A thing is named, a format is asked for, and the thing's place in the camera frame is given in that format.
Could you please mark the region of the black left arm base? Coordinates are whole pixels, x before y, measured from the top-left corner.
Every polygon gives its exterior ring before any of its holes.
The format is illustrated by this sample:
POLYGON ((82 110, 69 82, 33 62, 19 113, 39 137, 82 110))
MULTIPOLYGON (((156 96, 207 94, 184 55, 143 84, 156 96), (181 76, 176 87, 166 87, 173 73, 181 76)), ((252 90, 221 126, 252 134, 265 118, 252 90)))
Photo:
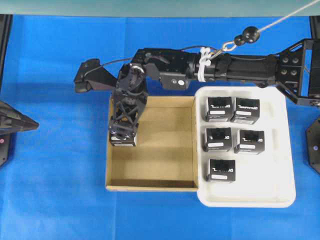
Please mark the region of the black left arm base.
POLYGON ((0 167, 7 165, 15 155, 16 133, 9 133, 0 136, 0 167))

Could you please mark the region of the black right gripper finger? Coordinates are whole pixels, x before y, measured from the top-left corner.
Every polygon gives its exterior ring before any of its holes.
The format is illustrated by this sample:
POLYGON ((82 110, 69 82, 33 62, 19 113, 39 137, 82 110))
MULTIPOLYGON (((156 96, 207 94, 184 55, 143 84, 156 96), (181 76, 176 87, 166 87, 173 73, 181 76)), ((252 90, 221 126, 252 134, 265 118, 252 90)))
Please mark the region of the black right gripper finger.
POLYGON ((130 129, 112 128, 110 130, 111 140, 129 140, 136 137, 136 133, 130 129))

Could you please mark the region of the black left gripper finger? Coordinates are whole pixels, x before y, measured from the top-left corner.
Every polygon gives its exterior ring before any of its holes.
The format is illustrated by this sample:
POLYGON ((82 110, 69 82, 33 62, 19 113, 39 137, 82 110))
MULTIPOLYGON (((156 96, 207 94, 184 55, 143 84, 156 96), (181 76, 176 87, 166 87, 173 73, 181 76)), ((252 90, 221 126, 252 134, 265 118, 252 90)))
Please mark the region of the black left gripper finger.
POLYGON ((36 130, 39 123, 22 114, 9 104, 0 102, 0 130, 1 131, 30 131, 36 130))

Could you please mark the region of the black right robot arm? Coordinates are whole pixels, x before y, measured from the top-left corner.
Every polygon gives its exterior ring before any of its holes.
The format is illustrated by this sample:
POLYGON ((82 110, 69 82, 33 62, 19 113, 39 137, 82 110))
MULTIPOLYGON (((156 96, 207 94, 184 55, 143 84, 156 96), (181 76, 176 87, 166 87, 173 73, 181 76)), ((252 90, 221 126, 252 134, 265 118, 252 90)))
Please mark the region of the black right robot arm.
POLYGON ((112 93, 112 134, 133 139, 147 104, 147 78, 166 90, 186 90, 192 81, 253 83, 259 88, 276 86, 292 102, 320 105, 320 42, 305 38, 287 49, 266 56, 199 53, 168 48, 143 48, 119 71, 112 93))

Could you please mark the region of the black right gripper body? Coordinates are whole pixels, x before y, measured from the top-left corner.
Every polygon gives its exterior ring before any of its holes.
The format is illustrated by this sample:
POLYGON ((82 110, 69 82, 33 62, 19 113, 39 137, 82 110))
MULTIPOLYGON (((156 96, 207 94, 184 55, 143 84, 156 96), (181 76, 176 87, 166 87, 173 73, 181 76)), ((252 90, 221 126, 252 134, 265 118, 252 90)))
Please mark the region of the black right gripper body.
POLYGON ((111 99, 113 113, 109 128, 136 130, 148 99, 146 74, 142 67, 129 63, 121 67, 111 99))

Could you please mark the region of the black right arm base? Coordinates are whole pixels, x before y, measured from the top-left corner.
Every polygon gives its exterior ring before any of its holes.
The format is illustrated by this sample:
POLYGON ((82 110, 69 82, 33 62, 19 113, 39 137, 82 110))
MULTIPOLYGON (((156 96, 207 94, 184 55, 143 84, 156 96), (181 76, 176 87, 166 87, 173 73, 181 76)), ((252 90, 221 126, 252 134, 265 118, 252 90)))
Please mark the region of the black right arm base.
POLYGON ((306 130, 308 164, 320 174, 320 117, 306 130))

